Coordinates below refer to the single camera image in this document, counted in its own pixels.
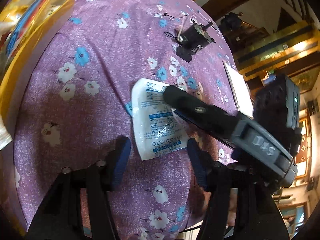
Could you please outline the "white paper sheet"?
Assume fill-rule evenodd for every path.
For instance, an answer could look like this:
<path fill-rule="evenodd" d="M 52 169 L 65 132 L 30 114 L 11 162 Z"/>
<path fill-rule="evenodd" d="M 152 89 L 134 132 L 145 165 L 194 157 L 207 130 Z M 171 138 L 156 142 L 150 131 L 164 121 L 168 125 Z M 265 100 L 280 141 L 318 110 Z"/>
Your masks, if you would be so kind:
<path fill-rule="evenodd" d="M 243 76 L 234 70 L 227 62 L 223 61 L 223 65 L 228 77 L 237 110 L 249 118 L 253 118 L 253 105 L 247 84 L 245 83 Z"/>

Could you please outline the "purple floral tablecloth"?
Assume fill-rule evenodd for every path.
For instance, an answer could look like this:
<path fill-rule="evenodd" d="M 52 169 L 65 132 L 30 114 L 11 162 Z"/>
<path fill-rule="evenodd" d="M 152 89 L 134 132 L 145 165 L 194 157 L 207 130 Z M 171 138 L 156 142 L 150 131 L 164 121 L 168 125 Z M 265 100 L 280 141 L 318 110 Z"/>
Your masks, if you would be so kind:
<path fill-rule="evenodd" d="M 133 138 L 131 89 L 141 78 L 176 85 L 229 113 L 236 109 L 224 65 L 233 55 L 218 27 L 214 43 L 186 63 L 166 32 L 212 20 L 192 0 L 76 0 L 35 67 L 17 119 L 17 194 L 27 223 L 62 168 L 86 168 L 113 140 Z M 143 161 L 136 148 L 110 193 L 121 239 L 178 239 L 198 223 L 209 194 L 186 150 Z"/>

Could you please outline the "white desiccant packet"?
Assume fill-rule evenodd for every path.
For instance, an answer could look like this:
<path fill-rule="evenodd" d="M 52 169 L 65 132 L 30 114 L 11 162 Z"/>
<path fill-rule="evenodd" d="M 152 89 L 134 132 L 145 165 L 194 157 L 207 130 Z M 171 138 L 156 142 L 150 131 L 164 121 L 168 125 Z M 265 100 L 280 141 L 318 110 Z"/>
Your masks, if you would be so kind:
<path fill-rule="evenodd" d="M 135 142 L 143 161 L 186 148 L 189 139 L 164 102 L 167 84 L 138 80 L 132 88 L 131 105 Z"/>

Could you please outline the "yellow taped foam box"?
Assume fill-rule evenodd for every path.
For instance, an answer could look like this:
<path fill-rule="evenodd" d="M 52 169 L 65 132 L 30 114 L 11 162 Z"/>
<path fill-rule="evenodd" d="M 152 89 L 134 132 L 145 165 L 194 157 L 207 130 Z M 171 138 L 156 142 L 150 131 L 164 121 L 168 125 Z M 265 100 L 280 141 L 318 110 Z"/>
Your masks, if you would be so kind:
<path fill-rule="evenodd" d="M 1 11 L 1 117 L 7 117 L 23 66 L 74 0 L 12 0 Z"/>

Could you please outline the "black electric motor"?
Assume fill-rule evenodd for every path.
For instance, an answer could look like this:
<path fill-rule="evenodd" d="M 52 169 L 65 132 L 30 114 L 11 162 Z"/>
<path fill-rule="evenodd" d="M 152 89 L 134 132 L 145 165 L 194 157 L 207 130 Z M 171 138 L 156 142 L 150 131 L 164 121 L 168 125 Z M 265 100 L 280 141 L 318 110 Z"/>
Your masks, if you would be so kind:
<path fill-rule="evenodd" d="M 194 23 L 178 35 L 179 48 L 187 55 L 195 55 L 209 44 L 216 43 L 207 31 L 213 24 L 212 21 L 206 25 Z"/>

